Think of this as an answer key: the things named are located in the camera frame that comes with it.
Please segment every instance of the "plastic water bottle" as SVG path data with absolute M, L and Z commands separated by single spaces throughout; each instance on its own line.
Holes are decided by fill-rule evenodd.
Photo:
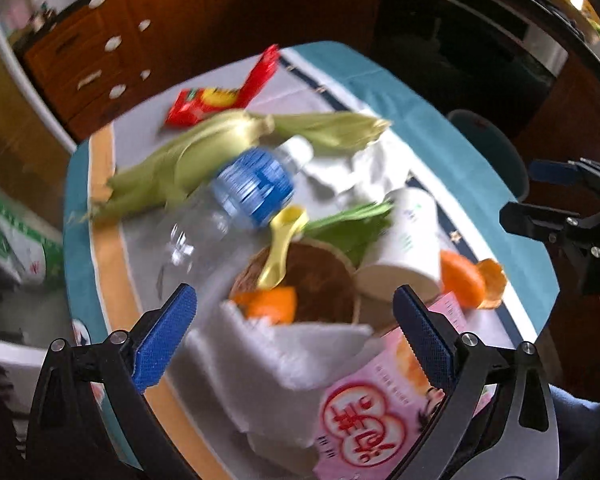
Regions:
M 192 193 L 176 219 L 169 220 L 167 261 L 157 283 L 160 299 L 166 300 L 180 283 L 200 292 L 240 240 L 268 226 L 289 203 L 293 176 L 313 157 L 311 144 L 301 136 L 274 150 L 251 148 Z

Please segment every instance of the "tablecloth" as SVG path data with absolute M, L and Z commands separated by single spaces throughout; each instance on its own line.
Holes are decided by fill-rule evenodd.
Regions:
M 129 329 L 141 312 L 160 307 L 155 262 L 145 258 L 145 238 L 148 230 L 159 225 L 161 213 L 94 228 L 84 221 L 88 201 L 106 194 L 106 179 L 115 170 L 141 162 L 177 134 L 162 123 L 181 88 L 236 88 L 254 63 L 255 58 L 242 60 L 154 96 L 95 133 L 72 157 L 64 208 L 65 277 L 72 317 L 90 341 L 102 341 L 111 330 Z M 514 199 L 512 194 L 460 132 L 419 95 L 346 46 L 321 42 L 283 49 L 279 70 L 249 109 L 262 113 L 364 110 L 393 121 L 391 134 L 404 141 L 406 164 L 414 174 L 410 185 L 423 187 L 435 197 L 441 228 L 473 261 L 489 257 L 500 261 L 512 285 L 500 309 L 472 317 L 471 330 L 487 344 L 535 340 L 558 292 L 546 250 L 538 242 L 503 231 L 498 212 Z M 330 212 L 328 200 L 314 202 L 310 212 Z M 235 268 L 225 269 L 223 279 L 214 284 L 214 294 L 227 289 L 247 257 L 236 258 Z M 250 453 L 204 377 L 192 371 L 182 352 L 176 353 L 168 374 L 145 397 L 203 479 L 280 474 Z M 106 399 L 103 411 L 123 453 L 133 461 Z

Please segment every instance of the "wooden cabinet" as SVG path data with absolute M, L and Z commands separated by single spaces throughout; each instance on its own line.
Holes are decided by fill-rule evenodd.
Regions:
M 171 81 L 200 73 L 201 37 L 208 21 L 208 0 L 123 0 L 152 65 Z
M 377 2 L 81 0 L 20 56 L 83 140 L 142 100 L 272 43 L 333 40 L 366 52 Z

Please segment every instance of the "white paper cup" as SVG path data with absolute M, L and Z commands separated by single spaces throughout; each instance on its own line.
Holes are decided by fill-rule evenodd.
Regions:
M 394 202 L 393 225 L 366 252 L 356 286 L 372 298 L 392 301 L 396 288 L 410 285 L 422 301 L 433 300 L 441 291 L 436 201 L 414 187 L 387 198 Z

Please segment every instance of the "blue gripper pad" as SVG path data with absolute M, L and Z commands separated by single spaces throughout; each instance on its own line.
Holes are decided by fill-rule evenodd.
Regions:
M 196 315 L 197 304 L 193 287 L 181 284 L 160 310 L 153 311 L 159 318 L 142 340 L 134 341 L 136 352 L 131 378 L 141 394 L 160 381 Z
M 442 314 L 429 312 L 408 285 L 395 291 L 394 316 L 429 383 L 449 394 L 456 382 L 453 341 L 458 332 Z M 439 326 L 432 322 L 436 316 L 442 318 L 437 323 Z
M 529 177 L 535 182 L 573 186 L 582 180 L 577 166 L 552 160 L 534 160 L 529 165 Z

